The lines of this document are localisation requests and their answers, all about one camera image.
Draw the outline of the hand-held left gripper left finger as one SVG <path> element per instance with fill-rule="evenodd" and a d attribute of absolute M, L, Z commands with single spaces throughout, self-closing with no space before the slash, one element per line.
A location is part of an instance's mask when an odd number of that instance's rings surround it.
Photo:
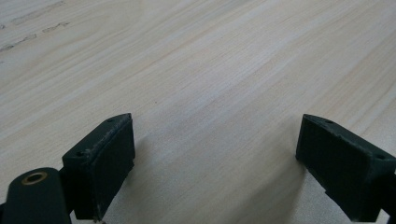
<path fill-rule="evenodd" d="M 104 120 L 63 155 L 67 208 L 78 219 L 101 220 L 134 167 L 133 119 Z"/>

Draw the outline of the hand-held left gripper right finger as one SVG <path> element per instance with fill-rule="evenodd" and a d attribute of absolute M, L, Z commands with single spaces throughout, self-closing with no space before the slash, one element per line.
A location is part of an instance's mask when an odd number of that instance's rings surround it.
<path fill-rule="evenodd" d="M 305 114 L 296 159 L 350 220 L 375 222 L 385 211 L 396 222 L 396 157 L 329 119 Z"/>

